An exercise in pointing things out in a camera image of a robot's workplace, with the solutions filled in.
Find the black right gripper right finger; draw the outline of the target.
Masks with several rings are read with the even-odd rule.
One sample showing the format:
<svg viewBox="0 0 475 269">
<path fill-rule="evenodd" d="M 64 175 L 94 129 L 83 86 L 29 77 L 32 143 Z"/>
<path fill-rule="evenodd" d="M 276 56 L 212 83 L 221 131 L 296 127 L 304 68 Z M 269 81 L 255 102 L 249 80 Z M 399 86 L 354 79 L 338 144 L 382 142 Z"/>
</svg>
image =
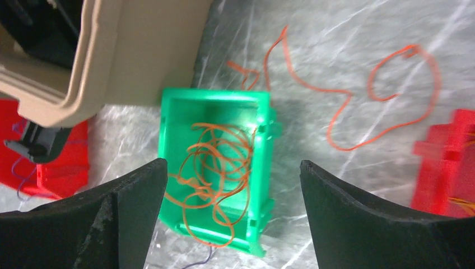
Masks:
<svg viewBox="0 0 475 269">
<path fill-rule="evenodd" d="M 401 206 L 309 160 L 300 182 L 319 268 L 474 267 L 473 217 Z"/>
</svg>

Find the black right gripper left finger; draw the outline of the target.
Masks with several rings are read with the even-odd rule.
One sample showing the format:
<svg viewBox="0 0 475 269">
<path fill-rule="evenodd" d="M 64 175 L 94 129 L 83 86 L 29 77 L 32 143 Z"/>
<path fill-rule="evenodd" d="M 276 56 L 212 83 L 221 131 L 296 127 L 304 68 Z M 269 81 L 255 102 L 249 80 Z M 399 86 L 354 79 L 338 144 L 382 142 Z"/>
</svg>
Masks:
<svg viewBox="0 0 475 269">
<path fill-rule="evenodd" d="M 167 184 L 167 162 L 30 211 L 1 214 L 2 268 L 142 268 Z"/>
</svg>

